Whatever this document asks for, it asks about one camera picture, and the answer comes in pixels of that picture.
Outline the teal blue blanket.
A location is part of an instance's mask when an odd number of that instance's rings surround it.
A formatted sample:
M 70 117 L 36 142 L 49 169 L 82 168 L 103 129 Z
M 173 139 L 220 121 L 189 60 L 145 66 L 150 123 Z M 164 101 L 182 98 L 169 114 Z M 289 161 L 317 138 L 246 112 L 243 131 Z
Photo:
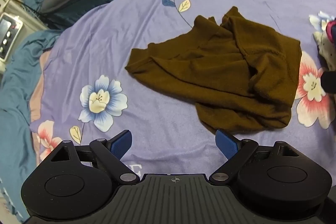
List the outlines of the teal blue blanket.
M 18 223 L 29 217 L 21 187 L 37 166 L 29 103 L 42 75 L 41 56 L 60 34 L 46 30 L 27 36 L 9 58 L 1 81 L 1 196 Z

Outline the white appliance with knobs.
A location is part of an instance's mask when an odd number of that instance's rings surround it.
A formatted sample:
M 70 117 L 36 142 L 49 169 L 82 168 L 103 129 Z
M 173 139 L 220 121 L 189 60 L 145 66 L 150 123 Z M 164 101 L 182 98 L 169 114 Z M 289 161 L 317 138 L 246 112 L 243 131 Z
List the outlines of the white appliance with knobs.
M 13 45 L 15 44 L 15 39 L 18 37 L 21 29 L 23 27 L 23 22 L 19 19 L 19 16 L 11 16 L 8 13 L 3 12 L 1 15 L 1 61 L 5 62 Z

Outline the purple floral bed sheet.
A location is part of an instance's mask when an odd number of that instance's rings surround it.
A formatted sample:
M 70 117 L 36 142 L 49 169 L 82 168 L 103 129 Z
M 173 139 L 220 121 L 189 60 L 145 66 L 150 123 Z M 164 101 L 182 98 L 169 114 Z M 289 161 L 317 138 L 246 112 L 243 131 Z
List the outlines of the purple floral bed sheet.
M 291 144 L 335 175 L 335 105 L 313 32 L 335 0 L 114 0 L 41 57 L 31 98 L 37 161 L 63 140 L 125 129 L 137 175 L 211 174 L 223 129 Z

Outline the brown knit sweater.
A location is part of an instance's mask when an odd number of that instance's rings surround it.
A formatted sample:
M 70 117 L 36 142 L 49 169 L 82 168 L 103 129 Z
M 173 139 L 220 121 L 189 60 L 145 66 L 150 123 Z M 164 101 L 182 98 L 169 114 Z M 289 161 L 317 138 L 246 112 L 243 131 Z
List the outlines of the brown knit sweater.
M 281 129 L 291 120 L 300 42 L 232 7 L 217 24 L 197 16 L 186 34 L 131 50 L 126 70 L 156 92 L 192 102 L 211 131 Z

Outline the patterned clothes pile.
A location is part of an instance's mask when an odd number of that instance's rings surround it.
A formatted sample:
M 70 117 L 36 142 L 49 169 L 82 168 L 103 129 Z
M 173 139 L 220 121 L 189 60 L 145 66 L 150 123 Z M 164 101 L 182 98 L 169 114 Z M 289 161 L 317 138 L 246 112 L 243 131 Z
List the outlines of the patterned clothes pile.
M 335 71 L 335 20 L 327 23 L 324 31 L 315 32 L 313 38 L 327 67 L 330 71 Z

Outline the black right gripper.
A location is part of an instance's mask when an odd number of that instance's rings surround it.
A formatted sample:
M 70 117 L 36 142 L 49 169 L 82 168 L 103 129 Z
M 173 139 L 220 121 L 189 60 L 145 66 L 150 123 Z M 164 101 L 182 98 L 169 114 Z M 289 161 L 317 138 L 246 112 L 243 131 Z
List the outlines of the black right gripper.
M 321 87 L 326 93 L 336 94 L 336 71 L 325 71 L 321 76 Z

